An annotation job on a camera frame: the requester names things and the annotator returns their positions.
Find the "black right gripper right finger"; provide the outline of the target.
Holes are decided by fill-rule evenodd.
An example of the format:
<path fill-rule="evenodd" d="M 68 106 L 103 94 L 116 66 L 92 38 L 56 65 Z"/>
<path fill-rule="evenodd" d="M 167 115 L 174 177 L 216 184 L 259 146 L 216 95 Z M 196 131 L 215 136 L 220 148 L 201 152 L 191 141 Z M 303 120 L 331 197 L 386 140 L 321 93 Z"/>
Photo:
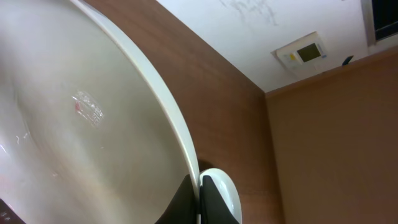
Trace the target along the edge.
<path fill-rule="evenodd" d="M 205 175 L 200 187 L 201 224 L 238 224 L 213 179 Z"/>

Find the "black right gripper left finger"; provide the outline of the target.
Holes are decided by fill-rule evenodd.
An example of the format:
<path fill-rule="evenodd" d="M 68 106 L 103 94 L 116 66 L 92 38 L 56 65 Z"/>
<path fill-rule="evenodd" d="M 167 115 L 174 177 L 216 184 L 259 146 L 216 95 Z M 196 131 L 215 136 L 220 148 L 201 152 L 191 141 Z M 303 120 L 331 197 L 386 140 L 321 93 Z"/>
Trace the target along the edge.
<path fill-rule="evenodd" d="M 196 224 L 197 211 L 193 185 L 186 175 L 165 212 L 155 224 Z"/>

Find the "pale green plate red stain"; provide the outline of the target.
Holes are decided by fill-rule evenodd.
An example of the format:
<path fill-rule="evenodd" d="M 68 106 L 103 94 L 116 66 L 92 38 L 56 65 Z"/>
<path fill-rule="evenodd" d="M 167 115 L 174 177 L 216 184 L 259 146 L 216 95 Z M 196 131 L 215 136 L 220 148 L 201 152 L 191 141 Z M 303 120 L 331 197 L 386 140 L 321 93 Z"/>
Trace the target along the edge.
<path fill-rule="evenodd" d="M 219 193 L 221 194 L 233 217 L 235 217 L 239 224 L 242 224 L 243 218 L 239 194 L 229 175 L 221 169 L 207 169 L 200 173 L 200 187 L 202 186 L 203 177 L 205 175 L 208 175 L 213 179 Z"/>

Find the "cream plate with red stain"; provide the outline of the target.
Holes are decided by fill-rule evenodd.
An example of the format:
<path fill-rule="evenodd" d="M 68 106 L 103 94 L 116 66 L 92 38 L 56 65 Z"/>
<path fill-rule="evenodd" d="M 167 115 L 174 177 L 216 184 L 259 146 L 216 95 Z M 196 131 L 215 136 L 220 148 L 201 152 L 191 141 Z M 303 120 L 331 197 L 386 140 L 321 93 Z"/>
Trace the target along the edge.
<path fill-rule="evenodd" d="M 198 164 L 159 72 L 84 1 L 1 2 L 1 198 L 26 223 L 155 223 Z"/>

